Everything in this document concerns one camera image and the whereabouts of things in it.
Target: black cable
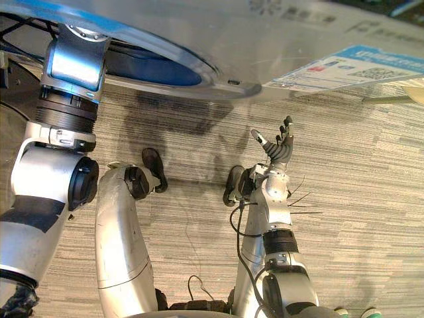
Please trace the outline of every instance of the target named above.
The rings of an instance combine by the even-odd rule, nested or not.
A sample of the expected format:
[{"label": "black cable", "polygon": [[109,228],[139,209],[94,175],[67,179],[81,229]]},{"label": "black cable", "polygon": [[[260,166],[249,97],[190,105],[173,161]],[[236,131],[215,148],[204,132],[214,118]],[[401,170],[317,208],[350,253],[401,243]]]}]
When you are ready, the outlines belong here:
[{"label": "black cable", "polygon": [[194,300],[194,298],[193,298],[193,294],[191,293],[191,288],[190,288],[190,280],[193,278],[193,277],[196,277],[199,281],[200,281],[200,289],[201,290],[203,290],[205,293],[207,293],[207,295],[212,299],[212,300],[215,300],[213,297],[212,297],[212,295],[206,290],[206,288],[204,288],[203,287],[203,281],[200,279],[200,277],[199,276],[197,276],[197,275],[191,275],[189,278],[188,278],[188,281],[187,281],[187,288],[188,288],[188,292],[190,293],[190,298],[191,298],[191,300]]},{"label": "black cable", "polygon": [[323,212],[291,212],[290,214],[323,214]]},{"label": "black cable", "polygon": [[237,256],[238,259],[240,260],[241,264],[243,264],[244,269],[246,270],[249,278],[250,278],[250,283],[253,286],[253,291],[254,291],[254,296],[259,304],[259,306],[262,308],[262,310],[264,311],[265,315],[269,318],[277,318],[276,313],[274,310],[268,308],[268,306],[265,304],[264,300],[262,299],[258,288],[256,287],[254,278],[253,278],[253,274],[252,272],[249,270],[249,267],[247,266],[246,262],[244,261],[243,257],[241,256],[241,252],[240,252],[240,226],[241,226],[241,219],[242,219],[242,215],[243,215],[243,210],[244,210],[244,202],[241,201],[240,205],[239,205],[239,209],[240,209],[240,215],[238,216],[238,224],[237,224]]},{"label": "black cable", "polygon": [[296,200],[296,201],[294,201],[294,202],[292,202],[292,203],[290,203],[289,205],[288,205],[288,207],[291,207],[294,203],[297,203],[297,202],[299,202],[299,201],[301,201],[303,198],[305,198],[305,197],[307,197],[309,194],[311,194],[312,192],[308,192],[308,193],[306,193],[303,197],[301,197],[300,199],[298,199],[298,200]]},{"label": "black cable", "polygon": [[44,22],[44,24],[47,22],[47,23],[50,23],[50,25],[51,25],[52,27],[59,28],[59,24],[58,24],[58,23],[53,22],[53,21],[50,21],[50,20],[37,19],[37,21]]},{"label": "black cable", "polygon": [[305,175],[303,175],[302,182],[297,186],[297,188],[294,189],[293,192],[290,193],[290,195],[294,194],[302,186],[304,181],[305,181]]},{"label": "black cable", "polygon": [[55,40],[56,34],[53,31],[52,23],[50,21],[45,21],[44,23],[46,24],[46,27],[47,27],[48,32],[50,33],[50,36],[52,37],[53,40]]},{"label": "black cable", "polygon": [[254,313],[254,318],[258,318],[260,311],[262,310],[262,306],[259,306],[256,312]]},{"label": "black cable", "polygon": [[22,113],[19,109],[14,108],[13,106],[10,106],[9,104],[6,104],[4,101],[0,101],[0,105],[9,108],[12,111],[17,112],[24,120],[30,121],[30,118],[26,116],[24,113]]},{"label": "black cable", "polygon": [[[246,205],[257,205],[257,203],[256,202],[245,203],[244,206],[246,206]],[[236,211],[238,209],[240,209],[240,206],[236,207],[233,210],[233,212],[231,212],[231,214],[230,214],[230,224],[231,224],[231,227],[233,228],[233,230],[236,231],[236,233],[241,235],[242,237],[261,237],[262,234],[246,234],[246,233],[241,233],[240,231],[237,231],[237,229],[236,229],[236,227],[234,226],[234,223],[233,223],[233,215],[234,215],[234,213],[236,213]]]},{"label": "black cable", "polygon": [[[21,17],[20,17],[20,16],[18,16],[18,15],[11,15],[11,14],[9,14],[9,13],[2,13],[1,15],[2,15],[2,16],[4,16],[4,17],[7,17],[8,19],[11,19],[11,20],[17,21],[17,22],[24,21],[24,19],[23,19],[23,18],[21,18]],[[46,24],[46,21],[47,21],[47,20],[43,20],[43,19],[35,19],[34,21],[40,21],[40,22],[42,22],[43,24]],[[48,22],[50,22],[50,24],[51,24],[53,27],[57,27],[57,26],[58,26],[56,23],[53,23],[53,22],[51,22],[51,21],[48,21]],[[42,26],[42,25],[38,25],[38,24],[33,23],[33,22],[28,22],[26,25],[28,25],[28,26],[30,26],[30,27],[32,27],[32,28],[36,28],[37,30],[41,30],[41,31],[44,31],[44,32],[49,32],[49,31],[48,31],[48,29],[47,29],[46,27],[44,27],[44,26]],[[57,32],[57,31],[55,31],[55,30],[53,30],[53,32],[54,32],[54,34],[55,34],[55,35],[58,35],[58,34],[59,34],[59,32]]]},{"label": "black cable", "polygon": [[256,277],[254,278],[254,283],[256,284],[258,282],[259,277],[265,272],[265,268],[261,269],[259,273],[257,273]]},{"label": "black cable", "polygon": [[25,52],[24,50],[21,50],[17,46],[14,46],[10,42],[7,42],[4,38],[0,38],[0,42],[3,42],[4,44],[6,44],[7,46],[9,46],[13,50],[18,51],[19,53],[21,53],[22,55],[25,55],[27,58],[30,58],[31,60],[35,61],[36,63],[39,63],[39,64],[42,64],[43,65],[43,63],[42,63],[41,60],[39,60],[38,58],[35,58],[34,56],[32,56],[32,54],[29,54],[28,52]]},{"label": "black cable", "polygon": [[32,20],[34,20],[34,18],[27,18],[18,23],[15,23],[13,26],[10,26],[9,28],[5,28],[4,30],[0,31],[0,38],[3,38],[7,33],[10,33],[16,30],[17,28],[20,28],[21,26],[28,24]]}]

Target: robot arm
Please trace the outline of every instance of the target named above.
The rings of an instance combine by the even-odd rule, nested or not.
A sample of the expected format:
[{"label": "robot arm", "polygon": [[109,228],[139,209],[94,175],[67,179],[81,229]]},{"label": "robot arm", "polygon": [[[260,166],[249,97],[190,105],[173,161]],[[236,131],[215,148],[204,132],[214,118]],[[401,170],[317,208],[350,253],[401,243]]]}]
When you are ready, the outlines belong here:
[{"label": "robot arm", "polygon": [[[109,38],[81,32],[60,25],[59,38],[49,46],[36,118],[26,125],[12,171],[15,202],[0,216],[2,317],[32,312],[35,289],[66,220],[97,191],[99,167],[85,154],[95,146],[92,131]],[[88,35],[98,40],[87,40]]]},{"label": "robot arm", "polygon": [[[257,164],[239,173],[240,180],[229,176],[229,180],[234,180],[233,186],[230,185],[233,190],[226,191],[226,194],[235,198],[233,205],[237,201],[250,202],[239,252],[233,313],[246,318],[264,317],[258,314],[260,311],[268,318],[338,317],[334,311],[318,307],[317,294],[292,231],[287,204],[290,179],[286,174],[293,150],[293,123],[290,117],[284,120],[280,131],[276,144],[264,138],[260,132],[252,131],[252,136],[271,159],[269,166]],[[262,271],[266,273],[263,279],[260,278]],[[258,297],[255,288],[259,290],[261,287],[262,295]]]}]

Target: black joint actuator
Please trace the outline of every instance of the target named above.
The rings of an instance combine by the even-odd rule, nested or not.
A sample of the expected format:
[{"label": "black joint actuator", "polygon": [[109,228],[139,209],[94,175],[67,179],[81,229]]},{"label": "black joint actuator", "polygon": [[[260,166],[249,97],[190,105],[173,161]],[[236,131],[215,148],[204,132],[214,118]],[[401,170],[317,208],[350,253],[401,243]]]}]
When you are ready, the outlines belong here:
[{"label": "black joint actuator", "polygon": [[149,194],[147,178],[139,167],[128,167],[125,170],[125,183],[136,200],[144,199]]},{"label": "black joint actuator", "polygon": [[68,190],[69,211],[93,201],[97,193],[99,165],[96,161],[83,157],[72,173]]},{"label": "black joint actuator", "polygon": [[266,254],[278,252],[299,252],[294,234],[289,229],[268,231],[263,237]]}]

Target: printed label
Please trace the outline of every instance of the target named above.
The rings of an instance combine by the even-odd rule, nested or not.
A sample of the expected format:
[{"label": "printed label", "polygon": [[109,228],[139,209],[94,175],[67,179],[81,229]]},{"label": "printed label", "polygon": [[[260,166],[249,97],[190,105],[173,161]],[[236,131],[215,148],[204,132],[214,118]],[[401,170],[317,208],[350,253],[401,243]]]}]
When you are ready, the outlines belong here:
[{"label": "printed label", "polygon": [[264,86],[313,93],[420,74],[424,74],[422,58],[357,45],[275,78]]}]

